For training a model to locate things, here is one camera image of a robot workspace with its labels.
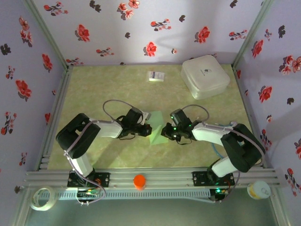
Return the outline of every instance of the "small white card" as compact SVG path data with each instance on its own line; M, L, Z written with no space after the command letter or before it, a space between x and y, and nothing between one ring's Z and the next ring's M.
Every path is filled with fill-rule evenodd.
M149 81L164 81L164 72L148 72Z

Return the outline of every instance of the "lavender wall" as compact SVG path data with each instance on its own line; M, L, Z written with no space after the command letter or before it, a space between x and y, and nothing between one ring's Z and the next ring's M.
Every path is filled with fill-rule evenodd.
M68 64L232 63L262 0L33 0Z
M0 9L0 224L6 226L25 172L34 170L63 67L21 0L2 0Z
M301 222L300 8L297 0L275 1L237 66L258 138L271 165L284 172L294 225Z

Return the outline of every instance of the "white tape roll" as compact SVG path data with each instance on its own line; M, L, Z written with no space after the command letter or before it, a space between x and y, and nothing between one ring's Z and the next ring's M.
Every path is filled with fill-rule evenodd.
M40 206L39 204L39 199L40 199L40 196L41 194L45 191L45 190L48 190L49 191L49 200L48 202L43 205L43 206ZM44 186L40 189L38 189L33 197L32 197L32 202L30 203L30 207L33 208L34 210L39 210L39 211L47 211L48 209L50 209L51 207L54 206L54 204L56 203L57 201L57 193L55 192L55 190L49 186Z

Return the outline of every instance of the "orange bottle cap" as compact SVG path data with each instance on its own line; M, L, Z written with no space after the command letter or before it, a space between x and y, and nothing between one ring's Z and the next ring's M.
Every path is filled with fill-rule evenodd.
M146 179L143 175L138 174L134 177L134 185L138 190L143 190L145 188Z

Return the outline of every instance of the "white plastic container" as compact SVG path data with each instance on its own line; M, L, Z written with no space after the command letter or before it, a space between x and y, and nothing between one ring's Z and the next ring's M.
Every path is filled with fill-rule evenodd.
M249 184L246 189L252 199L267 199L271 195L271 188L261 180Z
M230 83L229 76L212 55L185 61L181 76L197 100L224 92Z

